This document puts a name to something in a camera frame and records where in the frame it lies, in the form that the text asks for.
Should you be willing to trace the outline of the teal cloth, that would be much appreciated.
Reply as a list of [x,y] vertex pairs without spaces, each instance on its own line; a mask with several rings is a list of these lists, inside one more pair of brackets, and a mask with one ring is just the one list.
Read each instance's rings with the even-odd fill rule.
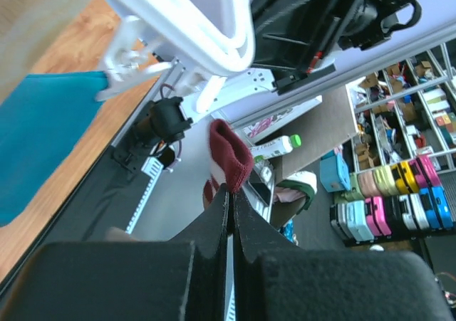
[[88,129],[101,71],[30,74],[1,104],[1,225],[27,207]]

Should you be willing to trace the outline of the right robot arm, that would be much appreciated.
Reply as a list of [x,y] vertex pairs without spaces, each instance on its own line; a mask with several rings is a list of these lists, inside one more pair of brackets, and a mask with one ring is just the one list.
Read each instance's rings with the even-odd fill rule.
[[301,87],[337,50],[362,51],[413,27],[418,0],[253,0],[255,57],[245,74],[228,80],[214,106],[270,90]]

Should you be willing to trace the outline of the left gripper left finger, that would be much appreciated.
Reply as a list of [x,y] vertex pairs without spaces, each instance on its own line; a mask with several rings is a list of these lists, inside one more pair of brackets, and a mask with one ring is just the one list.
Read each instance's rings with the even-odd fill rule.
[[168,241],[50,243],[20,272],[3,320],[222,320],[229,192]]

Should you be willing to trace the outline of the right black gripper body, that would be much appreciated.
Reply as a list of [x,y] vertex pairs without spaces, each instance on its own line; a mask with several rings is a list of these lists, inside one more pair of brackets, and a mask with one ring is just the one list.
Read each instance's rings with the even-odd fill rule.
[[280,95],[374,18],[367,0],[253,0],[251,10],[256,41],[252,65],[272,72]]

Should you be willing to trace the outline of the white clip hanger frame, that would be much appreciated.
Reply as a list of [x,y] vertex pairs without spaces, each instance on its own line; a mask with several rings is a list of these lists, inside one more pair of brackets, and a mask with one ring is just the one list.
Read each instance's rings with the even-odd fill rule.
[[96,95],[105,101],[173,67],[169,61],[149,65],[149,53],[166,43],[194,65],[187,67],[179,94],[192,94],[206,85],[192,103],[192,111],[205,114],[228,77],[246,70],[254,60],[254,27],[249,0],[221,0],[224,25],[218,29],[191,0],[114,0],[131,14],[122,19],[99,63],[108,87]]

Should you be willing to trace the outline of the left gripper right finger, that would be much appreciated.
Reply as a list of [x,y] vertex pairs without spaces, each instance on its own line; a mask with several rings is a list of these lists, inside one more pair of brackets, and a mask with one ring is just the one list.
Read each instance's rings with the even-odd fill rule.
[[310,251],[233,196],[238,320],[451,320],[427,263],[407,251]]

